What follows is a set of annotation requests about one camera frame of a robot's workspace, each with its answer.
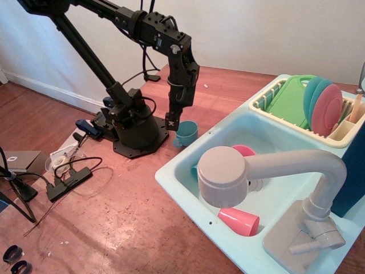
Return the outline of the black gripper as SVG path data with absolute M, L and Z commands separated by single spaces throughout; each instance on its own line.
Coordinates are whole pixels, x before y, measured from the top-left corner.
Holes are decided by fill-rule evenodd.
M 169 112 L 165 114 L 165 128 L 177 131 L 184 107 L 193 105 L 200 66 L 192 55 L 189 46 L 186 51 L 178 45 L 172 45 L 168 54 L 169 77 Z

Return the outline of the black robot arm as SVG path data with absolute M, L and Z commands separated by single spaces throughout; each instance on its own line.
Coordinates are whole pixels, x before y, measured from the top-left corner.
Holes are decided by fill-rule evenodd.
M 109 113 L 113 122 L 124 127 L 133 118 L 146 119 L 148 115 L 137 113 L 137 104 L 115 81 L 106 67 L 92 51 L 77 29 L 66 17 L 71 5 L 82 6 L 101 18 L 111 21 L 124 35 L 142 46 L 152 47 L 168 57 L 170 73 L 168 83 L 169 110 L 165 114 L 167 130 L 177 131 L 180 116 L 185 107 L 193 104 L 200 67 L 191 49 L 191 37 L 178 30 L 172 16 L 144 10 L 132 11 L 110 1 L 20 1 L 30 14 L 49 17 L 56 28 L 66 37 L 89 68 L 105 86 L 113 99 L 114 108 Z

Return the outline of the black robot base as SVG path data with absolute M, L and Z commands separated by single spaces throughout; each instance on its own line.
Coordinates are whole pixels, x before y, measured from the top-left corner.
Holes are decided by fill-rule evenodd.
M 125 112 L 127 117 L 117 121 L 117 107 L 104 107 L 91 120 L 101 132 L 101 137 L 110 140 L 113 151 L 134 159 L 156 152 L 169 137 L 163 118 L 153 116 L 154 110 L 146 103 L 141 90 L 131 89 L 128 95 L 134 102 Z

